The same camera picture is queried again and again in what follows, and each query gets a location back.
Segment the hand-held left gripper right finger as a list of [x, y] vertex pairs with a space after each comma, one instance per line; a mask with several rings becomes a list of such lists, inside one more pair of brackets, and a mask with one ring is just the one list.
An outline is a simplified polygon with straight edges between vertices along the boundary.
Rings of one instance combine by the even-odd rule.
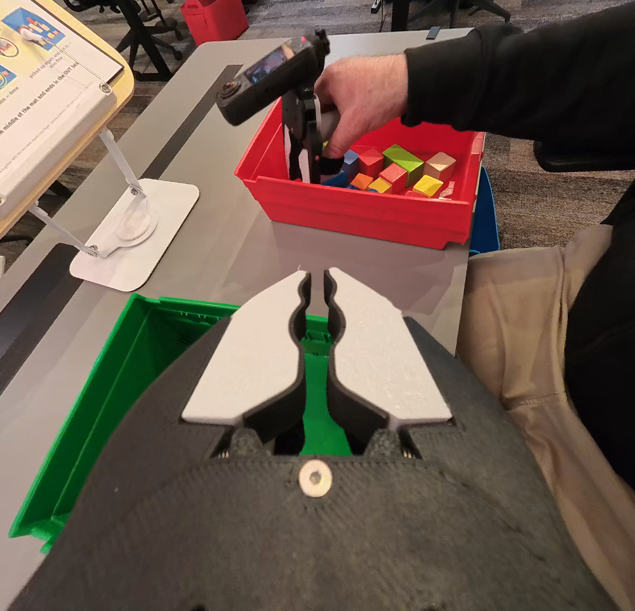
[[453, 414], [401, 311], [340, 268], [324, 271], [331, 418], [367, 445], [376, 431], [444, 425]]

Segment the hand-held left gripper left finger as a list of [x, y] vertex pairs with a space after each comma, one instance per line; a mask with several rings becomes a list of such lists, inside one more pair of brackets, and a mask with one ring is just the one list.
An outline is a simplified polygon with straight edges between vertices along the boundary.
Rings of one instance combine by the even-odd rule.
[[298, 270], [230, 316], [182, 410], [183, 422], [252, 429], [263, 443], [302, 422], [311, 288], [311, 274]]

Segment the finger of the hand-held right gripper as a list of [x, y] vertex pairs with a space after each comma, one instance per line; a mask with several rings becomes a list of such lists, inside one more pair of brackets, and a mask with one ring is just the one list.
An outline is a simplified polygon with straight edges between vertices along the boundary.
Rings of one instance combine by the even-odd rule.
[[321, 183], [321, 134], [309, 134], [303, 141], [292, 134], [285, 134], [285, 157], [291, 181]]

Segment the red plastic bin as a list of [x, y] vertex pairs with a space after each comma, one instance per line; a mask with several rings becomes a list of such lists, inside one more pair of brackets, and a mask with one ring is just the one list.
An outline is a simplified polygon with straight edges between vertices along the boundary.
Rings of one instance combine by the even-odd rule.
[[448, 125], [404, 126], [395, 119], [360, 138], [357, 153], [383, 152], [392, 144], [421, 159], [444, 152], [456, 159], [449, 199], [374, 194], [289, 180], [284, 152], [281, 99], [273, 103], [234, 174], [267, 217], [390, 242], [443, 250], [471, 236], [485, 133], [455, 131]]

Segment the pile of coloured wooden blocks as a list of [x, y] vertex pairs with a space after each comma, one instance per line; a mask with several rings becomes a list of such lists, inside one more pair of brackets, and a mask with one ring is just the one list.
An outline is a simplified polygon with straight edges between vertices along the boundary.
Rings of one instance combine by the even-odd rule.
[[455, 191], [456, 159], [443, 152], [421, 159], [397, 144], [382, 152], [366, 147], [348, 150], [338, 163], [340, 170], [327, 174], [334, 170], [335, 160], [322, 160], [322, 185], [436, 200], [450, 200]]

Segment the person's right forearm black sleeve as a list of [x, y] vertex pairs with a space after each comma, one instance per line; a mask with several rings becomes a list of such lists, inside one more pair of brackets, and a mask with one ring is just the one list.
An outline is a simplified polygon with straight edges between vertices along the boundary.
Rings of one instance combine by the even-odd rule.
[[634, 152], [634, 4], [526, 33], [508, 24], [407, 49], [401, 122], [574, 151]]

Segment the person's right hand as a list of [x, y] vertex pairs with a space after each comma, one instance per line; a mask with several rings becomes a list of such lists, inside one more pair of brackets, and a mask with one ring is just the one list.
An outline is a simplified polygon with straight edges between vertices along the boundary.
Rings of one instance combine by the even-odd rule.
[[324, 69], [314, 91], [323, 107], [340, 114], [324, 155], [341, 158], [363, 135], [406, 113], [406, 54], [337, 60]]

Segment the red fabric tote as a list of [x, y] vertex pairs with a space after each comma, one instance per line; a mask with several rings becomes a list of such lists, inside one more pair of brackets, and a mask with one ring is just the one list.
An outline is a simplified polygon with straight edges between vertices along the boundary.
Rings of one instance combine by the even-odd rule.
[[249, 28], [241, 0], [186, 0], [180, 11], [196, 47], [235, 40]]

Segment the green plastic bin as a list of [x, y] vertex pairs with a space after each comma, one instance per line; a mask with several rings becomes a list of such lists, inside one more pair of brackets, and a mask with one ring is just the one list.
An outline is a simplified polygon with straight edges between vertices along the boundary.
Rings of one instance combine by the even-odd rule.
[[46, 554], [108, 439], [133, 404], [192, 344], [238, 305], [132, 294], [9, 528]]

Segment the person's beige trousers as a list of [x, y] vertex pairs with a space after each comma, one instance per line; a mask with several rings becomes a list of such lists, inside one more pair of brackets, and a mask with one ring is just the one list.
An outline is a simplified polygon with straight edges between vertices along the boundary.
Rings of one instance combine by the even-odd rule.
[[621, 610], [633, 610], [634, 491], [565, 385], [568, 312], [611, 235], [597, 224], [565, 247], [469, 259], [456, 350], [522, 432], [586, 564]]

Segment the white board stand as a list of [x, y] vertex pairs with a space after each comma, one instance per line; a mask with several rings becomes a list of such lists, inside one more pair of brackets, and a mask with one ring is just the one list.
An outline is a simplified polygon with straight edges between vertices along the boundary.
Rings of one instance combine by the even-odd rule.
[[99, 135], [127, 189], [86, 243], [56, 223], [37, 203], [28, 211], [51, 226], [78, 250], [70, 264], [71, 276], [120, 292], [144, 285], [199, 199], [192, 184], [138, 179], [104, 128]]

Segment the blue plastic bin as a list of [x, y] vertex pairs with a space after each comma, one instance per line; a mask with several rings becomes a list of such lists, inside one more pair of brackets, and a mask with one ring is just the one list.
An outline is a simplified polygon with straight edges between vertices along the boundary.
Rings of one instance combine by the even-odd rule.
[[501, 249], [493, 188], [487, 170], [481, 167], [469, 256], [477, 256]]

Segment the person's black top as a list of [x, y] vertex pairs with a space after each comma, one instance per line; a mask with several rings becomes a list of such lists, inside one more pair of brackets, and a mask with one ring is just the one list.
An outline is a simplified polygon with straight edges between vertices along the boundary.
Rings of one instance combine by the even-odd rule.
[[634, 183], [604, 224], [608, 249], [568, 313], [565, 381], [582, 424], [634, 488]]

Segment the instruction sheet on white stand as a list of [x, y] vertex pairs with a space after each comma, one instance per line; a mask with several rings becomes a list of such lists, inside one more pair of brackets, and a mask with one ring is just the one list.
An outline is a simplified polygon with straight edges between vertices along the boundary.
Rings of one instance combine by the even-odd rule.
[[52, 0], [1, 0], [1, 234], [130, 100], [133, 74]]

